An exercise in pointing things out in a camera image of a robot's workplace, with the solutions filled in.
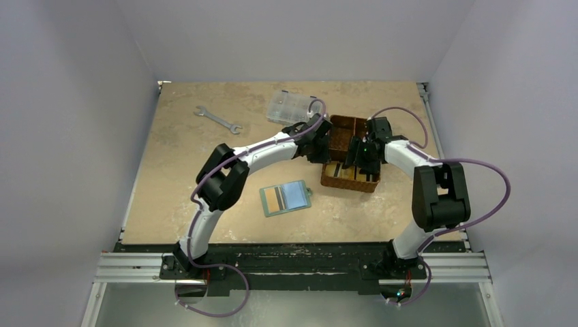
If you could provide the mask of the brown woven basket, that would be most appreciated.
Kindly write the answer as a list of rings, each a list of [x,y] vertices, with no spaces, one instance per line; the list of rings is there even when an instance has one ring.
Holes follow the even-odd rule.
[[[362,138],[365,135],[367,131],[365,126],[366,118],[333,115],[330,117],[330,122],[333,124],[332,130],[329,133],[329,155],[331,161],[322,166],[320,184],[324,187],[373,193],[380,182],[380,176],[377,183],[362,183],[328,177],[324,174],[326,166],[332,161],[344,162],[351,137],[357,136]]]

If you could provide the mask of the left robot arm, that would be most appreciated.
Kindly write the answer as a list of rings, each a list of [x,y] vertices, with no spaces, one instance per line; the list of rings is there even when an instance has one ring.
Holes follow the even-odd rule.
[[[208,251],[209,239],[219,218],[240,199],[251,174],[281,161],[325,151],[322,141],[329,137],[330,129],[331,123],[322,112],[249,146],[218,145],[199,171],[189,197],[195,211],[188,231],[179,241],[184,254],[177,260],[177,270],[188,279],[199,276],[202,269],[212,268],[231,269],[241,274],[229,264],[203,264],[201,257]]]

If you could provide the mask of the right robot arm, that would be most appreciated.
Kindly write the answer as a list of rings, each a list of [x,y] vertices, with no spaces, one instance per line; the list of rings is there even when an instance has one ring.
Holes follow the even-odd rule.
[[[399,168],[412,179],[413,221],[384,250],[379,267],[399,277],[417,264],[419,253],[436,233],[469,220],[470,201],[465,172],[460,163],[442,163],[413,147],[411,141],[394,135],[385,117],[365,122],[366,133],[350,140],[344,167],[355,166],[361,173],[377,175],[384,164]]]

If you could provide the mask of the gold credit card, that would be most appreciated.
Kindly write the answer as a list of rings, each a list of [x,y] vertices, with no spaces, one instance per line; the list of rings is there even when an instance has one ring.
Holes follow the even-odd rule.
[[[263,190],[267,212],[278,213],[286,209],[283,189],[280,186],[268,187]]]

